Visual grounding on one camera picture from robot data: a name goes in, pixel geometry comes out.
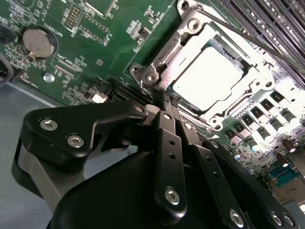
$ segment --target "motherboard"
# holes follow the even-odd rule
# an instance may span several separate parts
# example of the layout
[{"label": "motherboard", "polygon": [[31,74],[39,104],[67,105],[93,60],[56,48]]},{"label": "motherboard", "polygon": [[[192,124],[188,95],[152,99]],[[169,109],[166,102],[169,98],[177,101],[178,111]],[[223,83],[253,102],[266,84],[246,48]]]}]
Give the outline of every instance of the motherboard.
[{"label": "motherboard", "polygon": [[303,174],[305,4],[295,0],[2,0],[0,52],[20,80],[65,105],[179,98],[200,138],[282,187]]}]

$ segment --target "black plastic bracket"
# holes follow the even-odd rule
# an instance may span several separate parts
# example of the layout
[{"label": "black plastic bracket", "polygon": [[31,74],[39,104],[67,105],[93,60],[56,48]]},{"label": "black plastic bracket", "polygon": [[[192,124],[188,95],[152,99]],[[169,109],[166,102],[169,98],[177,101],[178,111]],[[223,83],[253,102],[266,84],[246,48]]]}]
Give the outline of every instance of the black plastic bracket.
[{"label": "black plastic bracket", "polygon": [[[32,154],[60,170],[74,172],[84,166],[94,150],[96,134],[107,138],[115,126],[141,122],[146,117],[145,108],[135,101],[35,110],[25,116],[20,139]],[[44,119],[54,120],[58,128],[53,131],[43,129],[40,123]],[[69,145],[67,139],[71,135],[79,135],[84,145],[78,148]]]},{"label": "black plastic bracket", "polygon": [[160,111],[155,118],[156,179],[154,199],[161,221],[175,224],[187,211],[181,139],[175,134],[171,110]]},{"label": "black plastic bracket", "polygon": [[248,224],[229,184],[227,183],[211,150],[199,146],[201,142],[192,126],[181,123],[188,154],[193,154],[193,161],[199,166],[206,180],[224,227],[247,229]]},{"label": "black plastic bracket", "polygon": [[221,144],[213,139],[203,144],[213,151],[242,211],[257,228],[299,228],[297,220]]}]

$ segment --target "black metal arm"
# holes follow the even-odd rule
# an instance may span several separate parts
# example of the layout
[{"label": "black metal arm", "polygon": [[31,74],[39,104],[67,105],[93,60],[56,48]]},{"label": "black metal arm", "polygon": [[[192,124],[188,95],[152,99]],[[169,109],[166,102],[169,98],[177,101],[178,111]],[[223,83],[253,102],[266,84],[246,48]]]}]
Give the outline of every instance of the black metal arm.
[{"label": "black metal arm", "polygon": [[[215,140],[201,142],[177,101],[42,109],[25,116],[15,179],[54,210],[50,229],[299,229],[296,219]],[[84,180],[92,155],[136,154]]]}]

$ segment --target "ram slot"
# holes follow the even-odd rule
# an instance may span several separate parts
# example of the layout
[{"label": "ram slot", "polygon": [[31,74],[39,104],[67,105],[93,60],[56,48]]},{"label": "ram slot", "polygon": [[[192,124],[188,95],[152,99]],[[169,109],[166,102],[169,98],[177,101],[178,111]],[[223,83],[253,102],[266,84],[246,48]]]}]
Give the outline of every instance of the ram slot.
[{"label": "ram slot", "polygon": [[[235,16],[236,20],[239,21],[239,23],[246,28],[246,31],[248,34],[252,37],[256,37],[259,41],[265,43],[271,48],[274,48],[275,50],[280,50],[279,47],[275,44],[275,42],[268,36],[265,35],[265,39],[262,37],[262,34],[266,33],[264,30],[260,31],[262,28],[258,26],[256,28],[253,25],[252,18],[249,18],[247,14],[244,14],[244,12],[236,5],[234,5],[231,1],[223,1],[222,2],[223,7],[228,11],[228,13]],[[274,57],[274,59],[282,65],[282,67],[287,71],[287,73],[303,88],[305,88],[305,80],[303,79],[302,75],[298,73],[295,69],[291,68],[289,64],[287,64],[285,61],[280,60],[279,58]]]},{"label": "ram slot", "polygon": [[274,21],[277,22],[287,37],[290,38],[293,43],[295,43],[299,52],[305,56],[305,31],[298,22],[292,20],[293,16],[291,13],[287,10],[285,11],[284,5],[279,1],[274,3],[270,1],[269,4],[266,4],[264,0],[259,0],[259,2],[260,6],[274,18]]},{"label": "ram slot", "polygon": [[294,0],[284,0],[283,4],[295,15],[295,20],[298,20],[298,22],[302,25],[305,24],[304,14],[300,12],[300,10],[304,11],[305,9],[305,3],[303,1],[295,2]]},{"label": "ram slot", "polygon": [[295,46],[290,42],[290,40],[276,27],[270,20],[269,16],[263,11],[263,9],[254,0],[248,0],[248,7],[251,11],[256,12],[256,17],[259,16],[259,20],[263,21],[265,25],[269,28],[280,44],[285,48],[286,55],[290,54],[292,59],[297,61],[300,65],[305,66],[305,58],[300,54],[300,52],[295,48]]}]

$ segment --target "black cable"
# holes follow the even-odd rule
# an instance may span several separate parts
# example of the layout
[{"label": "black cable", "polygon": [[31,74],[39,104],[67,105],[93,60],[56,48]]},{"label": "black cable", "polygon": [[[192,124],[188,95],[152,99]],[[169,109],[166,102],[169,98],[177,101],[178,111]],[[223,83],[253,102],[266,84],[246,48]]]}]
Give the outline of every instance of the black cable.
[{"label": "black cable", "polygon": [[280,52],[268,47],[267,45],[258,41],[257,39],[255,39],[251,36],[248,36],[247,34],[244,34],[243,32],[239,31],[234,26],[222,21],[221,19],[211,15],[210,13],[208,13],[208,12],[202,10],[202,9],[196,9],[196,11],[200,12],[201,14],[203,14],[204,16],[208,17],[209,19],[213,20],[214,22],[226,27],[227,29],[231,30],[232,32],[235,32],[236,34],[240,35],[244,39],[247,39],[248,41],[252,42],[253,44],[259,46],[260,48],[264,49],[266,52],[270,53],[271,55],[289,63],[293,68],[295,68],[299,72],[305,73],[305,69],[301,65],[299,65],[298,63],[290,60],[288,57],[282,55]]},{"label": "black cable", "polygon": [[11,66],[9,60],[5,57],[5,55],[3,55],[0,52],[0,61],[5,65],[5,67],[7,68],[7,73],[4,76],[4,79],[2,81],[0,81],[0,87],[6,85],[14,76],[14,70],[13,67]]}]

